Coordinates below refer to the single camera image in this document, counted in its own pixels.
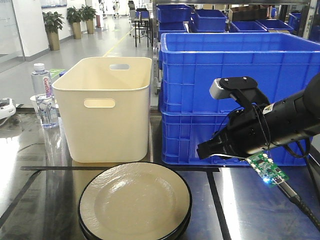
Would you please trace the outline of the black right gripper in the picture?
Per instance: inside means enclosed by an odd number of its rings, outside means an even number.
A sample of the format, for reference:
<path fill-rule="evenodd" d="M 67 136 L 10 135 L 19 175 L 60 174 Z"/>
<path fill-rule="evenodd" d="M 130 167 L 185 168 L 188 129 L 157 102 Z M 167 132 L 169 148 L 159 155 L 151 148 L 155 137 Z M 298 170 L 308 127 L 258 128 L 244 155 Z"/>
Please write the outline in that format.
<path fill-rule="evenodd" d="M 197 145 L 198 157 L 228 155 L 248 157 L 271 147 L 271 133 L 259 106 L 234 110 L 228 115 L 229 122 L 212 139 Z"/>

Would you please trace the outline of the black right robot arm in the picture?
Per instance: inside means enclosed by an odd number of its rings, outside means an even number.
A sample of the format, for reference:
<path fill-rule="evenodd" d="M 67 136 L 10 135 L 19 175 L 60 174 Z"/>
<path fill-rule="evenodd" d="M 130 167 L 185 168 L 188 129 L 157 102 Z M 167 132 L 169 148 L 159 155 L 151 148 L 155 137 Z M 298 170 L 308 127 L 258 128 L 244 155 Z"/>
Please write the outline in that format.
<path fill-rule="evenodd" d="M 249 76 L 216 78 L 209 91 L 216 100 L 234 99 L 242 109 L 232 111 L 227 125 L 197 146 L 200 159 L 244 159 L 320 133 L 319 74 L 304 90 L 275 103 L 269 102 Z"/>

